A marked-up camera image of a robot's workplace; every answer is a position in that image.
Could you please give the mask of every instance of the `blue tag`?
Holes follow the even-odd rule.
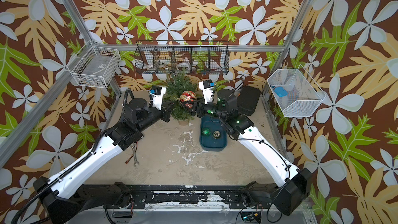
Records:
[[[288,95],[288,92],[283,87],[276,87],[273,89],[277,96],[283,97]]]

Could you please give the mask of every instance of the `white wire basket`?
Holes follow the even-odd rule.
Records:
[[[120,53],[116,49],[92,46],[79,58],[71,72],[78,85],[107,88],[119,67]]]
[[[285,117],[310,117],[326,97],[318,83],[304,71],[306,75],[299,69],[278,69],[267,79]]]

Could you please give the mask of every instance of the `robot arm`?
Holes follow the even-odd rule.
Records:
[[[264,206],[274,203],[283,214],[290,215],[309,195],[311,185],[308,182],[311,181],[311,173],[306,169],[299,171],[266,141],[249,118],[238,112],[236,97],[232,91],[220,90],[218,102],[215,104],[212,102],[214,83],[211,80],[200,82],[199,87],[204,98],[194,101],[193,106],[188,108],[192,115],[203,117],[207,114],[219,118],[226,132],[247,147],[275,180],[275,186],[271,186],[271,190],[270,185],[258,183],[246,186],[243,189],[246,196],[242,195],[246,206],[256,202]],[[63,171],[49,179],[40,177],[34,182],[33,186],[38,194],[29,202],[39,198],[53,224],[65,223],[78,212],[97,206],[127,206],[131,192],[123,183],[96,189],[88,189],[83,183],[103,164],[143,138],[142,130],[160,119],[170,121],[170,112],[176,102],[162,102],[165,92],[164,87],[153,86],[150,90],[149,107],[144,99],[134,97],[127,104],[125,95],[119,122],[100,135],[91,150]],[[18,211],[12,224],[17,223],[27,206]]]

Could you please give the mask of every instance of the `red christmas ornament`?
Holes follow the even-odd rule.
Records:
[[[180,98],[180,103],[182,104],[185,101],[194,101],[196,100],[196,94],[192,91],[184,91],[182,92]],[[184,103],[188,108],[193,107],[193,102],[192,103]]]

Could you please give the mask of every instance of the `teal tray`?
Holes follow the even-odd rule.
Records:
[[[202,128],[209,128],[210,135],[204,136],[202,135]],[[218,139],[213,138],[213,132],[219,131],[221,133],[221,137]],[[221,127],[221,123],[218,119],[211,118],[209,116],[204,116],[201,119],[200,124],[200,137],[199,142],[202,148],[206,151],[210,152],[220,152],[222,151],[227,145],[227,133]]]

